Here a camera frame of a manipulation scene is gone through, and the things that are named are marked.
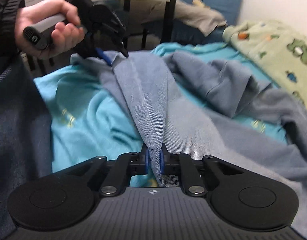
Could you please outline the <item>person left hand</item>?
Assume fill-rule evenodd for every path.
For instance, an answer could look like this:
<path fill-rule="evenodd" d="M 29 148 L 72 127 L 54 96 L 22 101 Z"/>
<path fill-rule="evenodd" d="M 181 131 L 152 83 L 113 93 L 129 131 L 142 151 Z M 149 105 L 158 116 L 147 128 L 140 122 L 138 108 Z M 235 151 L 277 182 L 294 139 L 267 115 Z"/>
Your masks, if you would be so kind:
<path fill-rule="evenodd" d="M 47 37 L 48 47 L 36 49 L 23 35 L 24 29 L 57 14 L 65 17 L 66 21 L 49 25 L 43 33 Z M 16 46 L 28 55 L 48 59 L 71 50 L 84 39 L 85 33 L 80 25 L 77 7 L 64 0 L 44 0 L 17 10 L 14 31 Z"/>

